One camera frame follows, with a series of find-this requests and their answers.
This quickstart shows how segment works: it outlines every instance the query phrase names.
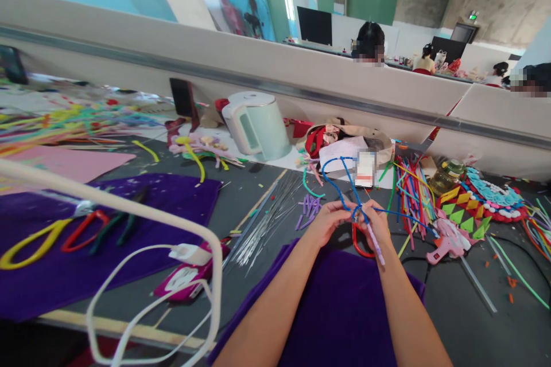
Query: window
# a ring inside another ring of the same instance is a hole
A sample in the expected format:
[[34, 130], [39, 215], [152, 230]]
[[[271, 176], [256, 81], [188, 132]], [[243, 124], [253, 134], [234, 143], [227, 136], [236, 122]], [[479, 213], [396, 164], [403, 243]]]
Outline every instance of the window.
[[285, 0], [285, 8], [287, 9], [287, 19], [294, 21], [294, 4], [293, 4], [293, 0]]

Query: purple cloth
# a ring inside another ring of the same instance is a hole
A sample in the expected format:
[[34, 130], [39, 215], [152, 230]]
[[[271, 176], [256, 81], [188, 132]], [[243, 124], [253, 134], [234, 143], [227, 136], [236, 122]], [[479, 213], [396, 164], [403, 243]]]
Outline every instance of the purple cloth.
[[[114, 187], [111, 193], [131, 199], [137, 191], [149, 185], [145, 204], [172, 213], [200, 225], [207, 225], [211, 217], [219, 181], [207, 179], [198, 188], [199, 179], [171, 174], [144, 174], [132, 178], [92, 183], [105, 189]], [[45, 198], [34, 193], [20, 193], [0, 197], [0, 256], [19, 241], [34, 234], [54, 220], [68, 218], [74, 212], [70, 204]], [[108, 215], [112, 209], [101, 207]], [[136, 232], [128, 242], [117, 247], [116, 243], [126, 227], [123, 220], [102, 244], [96, 256], [90, 256], [90, 245], [72, 253], [61, 252], [65, 239], [83, 221], [70, 223], [53, 247], [38, 261], [18, 270], [0, 270], [0, 318], [16, 322], [37, 317], [92, 296], [113, 269], [130, 253], [155, 244], [196, 244], [201, 237], [181, 229], [137, 217]], [[77, 240], [87, 240], [98, 231], [96, 220]], [[44, 242], [40, 237], [14, 257], [14, 262], [26, 259]], [[143, 252], [125, 265], [109, 288], [174, 267], [177, 262], [168, 258], [167, 249]]]
[[[212, 365], [298, 240], [284, 245], [245, 298], [208, 357]], [[425, 285], [408, 274], [424, 302]], [[279, 366], [396, 366], [385, 298], [375, 261], [322, 248], [298, 304]]]

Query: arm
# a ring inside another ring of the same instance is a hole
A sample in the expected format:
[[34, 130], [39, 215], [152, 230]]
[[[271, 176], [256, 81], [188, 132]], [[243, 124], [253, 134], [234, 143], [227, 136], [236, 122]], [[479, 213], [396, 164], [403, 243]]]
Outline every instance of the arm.
[[[355, 204], [347, 203], [354, 210]], [[323, 205], [287, 260], [220, 352], [214, 367], [276, 366], [317, 253], [350, 219], [340, 201]]]
[[[381, 266], [379, 261], [377, 265], [381, 275], [390, 335], [398, 367], [452, 366], [438, 332], [413, 289], [392, 245], [386, 213], [377, 212], [372, 207], [382, 209], [373, 200], [365, 203], [362, 209], [371, 222], [374, 235], [385, 257], [385, 266]], [[367, 234], [363, 215], [360, 216], [359, 221], [364, 233]], [[373, 249], [369, 235], [366, 236], [369, 246]], [[423, 339], [420, 341], [414, 339], [413, 332]]]

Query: electric kettle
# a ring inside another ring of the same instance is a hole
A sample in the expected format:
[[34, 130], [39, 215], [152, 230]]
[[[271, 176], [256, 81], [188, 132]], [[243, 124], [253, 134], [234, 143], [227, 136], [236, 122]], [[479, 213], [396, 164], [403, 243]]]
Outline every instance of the electric kettle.
[[228, 99], [222, 115], [241, 153], [273, 161], [291, 151], [275, 96], [251, 91], [235, 93]]

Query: pink glue gun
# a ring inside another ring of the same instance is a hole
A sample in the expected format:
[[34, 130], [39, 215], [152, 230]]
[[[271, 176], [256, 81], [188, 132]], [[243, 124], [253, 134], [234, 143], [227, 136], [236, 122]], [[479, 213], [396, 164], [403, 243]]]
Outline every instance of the pink glue gun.
[[471, 248], [471, 240], [468, 232], [459, 229], [457, 225], [448, 219], [437, 219], [434, 227], [440, 234], [440, 239], [434, 241], [438, 249], [426, 254], [426, 260], [436, 265], [446, 254], [451, 258], [457, 258], [465, 254], [465, 250]]

